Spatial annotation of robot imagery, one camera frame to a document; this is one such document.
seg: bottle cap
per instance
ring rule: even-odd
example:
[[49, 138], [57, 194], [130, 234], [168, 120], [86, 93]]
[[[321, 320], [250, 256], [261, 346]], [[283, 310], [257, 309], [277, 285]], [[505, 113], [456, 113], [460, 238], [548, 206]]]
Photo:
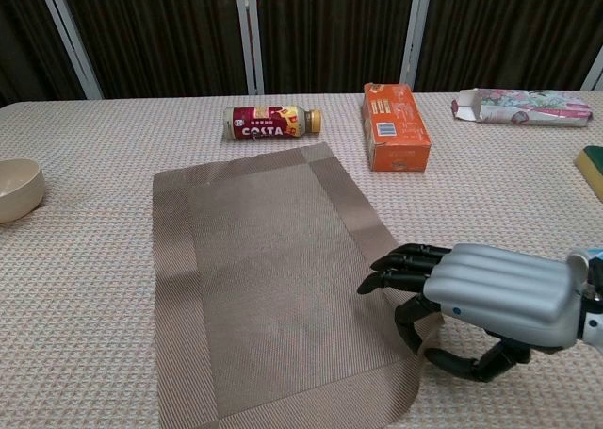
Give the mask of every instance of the bottle cap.
[[310, 132], [320, 132], [320, 110], [310, 110]]

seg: bowl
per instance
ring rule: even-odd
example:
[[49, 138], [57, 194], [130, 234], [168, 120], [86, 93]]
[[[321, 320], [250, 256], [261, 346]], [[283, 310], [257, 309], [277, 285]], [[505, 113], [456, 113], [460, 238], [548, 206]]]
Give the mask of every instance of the bowl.
[[31, 212], [44, 196], [44, 176], [38, 162], [28, 158], [0, 161], [0, 223]]

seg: table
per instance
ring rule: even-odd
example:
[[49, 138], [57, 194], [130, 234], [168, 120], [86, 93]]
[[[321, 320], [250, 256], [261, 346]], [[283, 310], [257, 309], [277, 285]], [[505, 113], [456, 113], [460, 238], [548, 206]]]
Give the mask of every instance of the table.
[[[573, 160], [603, 144], [603, 92], [579, 94], [586, 128], [454, 121], [454, 94], [417, 94], [432, 136], [425, 173], [372, 173], [361, 94], [20, 103], [0, 110], [0, 157], [42, 166], [40, 208], [0, 227], [0, 426], [157, 427], [151, 189], [154, 173], [327, 141], [399, 242], [483, 242], [563, 259], [603, 243], [603, 204]], [[322, 110], [299, 140], [222, 141], [224, 107]], [[495, 340], [447, 319], [441, 343]], [[603, 424], [603, 356], [581, 342], [535, 353], [491, 384], [426, 366], [393, 427]]]

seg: sponge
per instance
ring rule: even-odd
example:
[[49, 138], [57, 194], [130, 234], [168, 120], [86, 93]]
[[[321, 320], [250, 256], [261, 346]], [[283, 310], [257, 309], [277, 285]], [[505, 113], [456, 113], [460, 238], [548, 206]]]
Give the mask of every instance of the sponge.
[[578, 154], [576, 166], [582, 172], [586, 182], [593, 188], [596, 196], [603, 201], [603, 147], [585, 147]]

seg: barcode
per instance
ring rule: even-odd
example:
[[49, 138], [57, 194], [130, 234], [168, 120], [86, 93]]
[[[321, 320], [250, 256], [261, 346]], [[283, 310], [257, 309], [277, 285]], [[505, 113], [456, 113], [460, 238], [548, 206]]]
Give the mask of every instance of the barcode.
[[396, 137], [396, 127], [393, 123], [377, 123], [377, 132], [380, 137]]

